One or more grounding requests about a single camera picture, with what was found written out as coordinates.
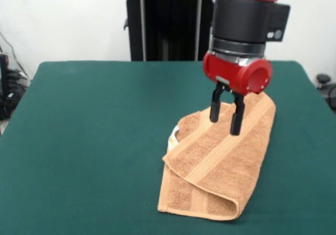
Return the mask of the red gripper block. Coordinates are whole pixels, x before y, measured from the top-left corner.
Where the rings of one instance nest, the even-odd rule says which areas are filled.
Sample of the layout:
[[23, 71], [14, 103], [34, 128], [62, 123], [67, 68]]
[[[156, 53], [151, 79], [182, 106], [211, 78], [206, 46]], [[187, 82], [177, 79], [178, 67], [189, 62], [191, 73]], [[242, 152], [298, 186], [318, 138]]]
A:
[[[238, 136], [245, 111], [244, 96], [264, 91], [273, 74], [271, 63], [264, 58], [241, 58], [207, 52], [203, 59], [203, 69], [210, 80], [223, 83], [237, 93], [234, 94], [236, 109], [232, 116], [230, 134]], [[217, 84], [211, 100], [211, 122], [218, 122], [222, 93], [223, 86]]]

